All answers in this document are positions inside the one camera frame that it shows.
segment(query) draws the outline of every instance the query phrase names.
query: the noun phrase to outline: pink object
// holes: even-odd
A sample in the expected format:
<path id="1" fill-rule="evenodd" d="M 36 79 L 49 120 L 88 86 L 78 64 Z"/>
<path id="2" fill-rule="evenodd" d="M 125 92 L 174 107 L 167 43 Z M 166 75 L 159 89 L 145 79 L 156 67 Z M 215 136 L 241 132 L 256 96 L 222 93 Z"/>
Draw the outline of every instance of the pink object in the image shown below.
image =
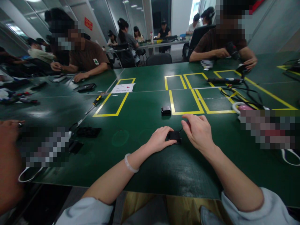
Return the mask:
<path id="1" fill-rule="evenodd" d="M 240 105 L 238 107 L 238 110 L 241 111 L 241 110 L 253 110 L 253 109 L 247 105 Z"/>

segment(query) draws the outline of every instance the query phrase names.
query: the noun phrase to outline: white bottle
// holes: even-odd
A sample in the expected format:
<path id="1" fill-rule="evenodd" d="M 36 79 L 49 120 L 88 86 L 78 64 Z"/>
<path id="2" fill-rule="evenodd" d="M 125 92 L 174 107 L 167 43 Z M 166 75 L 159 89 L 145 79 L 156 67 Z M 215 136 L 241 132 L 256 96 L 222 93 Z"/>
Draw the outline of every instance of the white bottle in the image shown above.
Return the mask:
<path id="1" fill-rule="evenodd" d="M 153 33 L 152 32 L 150 32 L 150 39 L 151 39 L 151 44 L 153 44 L 154 41 L 153 41 Z"/>

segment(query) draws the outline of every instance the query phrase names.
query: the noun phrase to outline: desk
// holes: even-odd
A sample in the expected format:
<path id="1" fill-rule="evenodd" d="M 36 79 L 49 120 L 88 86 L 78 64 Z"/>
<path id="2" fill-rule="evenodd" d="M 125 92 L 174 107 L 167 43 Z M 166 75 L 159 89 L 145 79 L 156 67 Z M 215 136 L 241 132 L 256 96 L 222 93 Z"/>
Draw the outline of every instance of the desk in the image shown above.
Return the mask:
<path id="1" fill-rule="evenodd" d="M 283 70 L 277 68 L 285 61 L 299 57 L 300 53 L 296 52 L 257 56 L 258 64 L 247 78 L 253 81 L 250 87 L 261 93 L 267 107 L 300 109 L 297 105 L 300 83 L 282 75 Z M 96 83 L 97 87 L 85 94 L 73 92 L 76 85 L 68 85 L 67 81 L 48 82 L 32 95 L 41 105 L 1 105 L 0 117 L 24 119 L 25 126 L 37 126 L 41 130 L 46 126 L 69 127 L 84 117 L 98 91 L 112 90 L 118 80 L 120 83 L 134 82 L 132 93 L 111 95 L 104 105 L 103 99 L 83 121 L 82 126 L 102 128 L 98 138 L 80 138 L 84 146 L 78 154 L 69 155 L 63 167 L 44 169 L 34 182 L 89 187 L 126 153 L 132 153 L 146 143 L 157 128 L 167 125 L 180 130 L 181 114 L 196 111 L 210 122 L 216 145 L 251 180 L 277 193 L 286 205 L 300 207 L 300 167 L 285 163 L 280 150 L 261 150 L 250 132 L 240 129 L 235 113 L 217 113 L 231 110 L 231 103 L 217 88 L 199 90 L 208 110 L 190 89 L 210 87 L 202 73 L 208 78 L 215 78 L 217 71 L 224 78 L 238 76 L 228 71 L 237 66 L 232 59 L 222 59 L 210 71 L 204 71 L 198 62 L 116 69 L 86 80 L 84 83 Z M 162 117 L 161 107 L 171 105 L 170 92 L 175 113 Z M 184 132 L 181 137 L 182 145 L 170 146 L 149 157 L 125 190 L 220 199 L 222 186 L 213 168 L 195 150 Z"/>

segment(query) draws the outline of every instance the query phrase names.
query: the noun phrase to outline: white paper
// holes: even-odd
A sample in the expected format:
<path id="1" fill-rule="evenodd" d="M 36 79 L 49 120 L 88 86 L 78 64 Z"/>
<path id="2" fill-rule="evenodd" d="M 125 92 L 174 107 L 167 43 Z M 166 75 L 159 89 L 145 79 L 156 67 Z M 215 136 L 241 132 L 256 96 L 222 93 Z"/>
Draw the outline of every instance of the white paper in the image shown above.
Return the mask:
<path id="1" fill-rule="evenodd" d="M 112 94 L 117 94 L 117 93 L 132 92 L 134 85 L 135 85 L 135 83 L 133 83 L 133 84 L 119 84 L 119 85 L 116 85 L 113 88 L 113 90 L 111 91 L 111 93 Z"/>

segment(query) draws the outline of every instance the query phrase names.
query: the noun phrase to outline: red sign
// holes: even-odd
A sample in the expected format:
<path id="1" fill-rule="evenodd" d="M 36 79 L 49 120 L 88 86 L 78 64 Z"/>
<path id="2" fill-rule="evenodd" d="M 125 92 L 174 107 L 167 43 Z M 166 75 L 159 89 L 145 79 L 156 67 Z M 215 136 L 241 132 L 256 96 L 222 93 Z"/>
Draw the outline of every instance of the red sign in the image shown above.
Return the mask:
<path id="1" fill-rule="evenodd" d="M 89 21 L 86 17 L 84 18 L 84 25 L 89 28 L 91 31 L 93 30 L 93 23 Z"/>

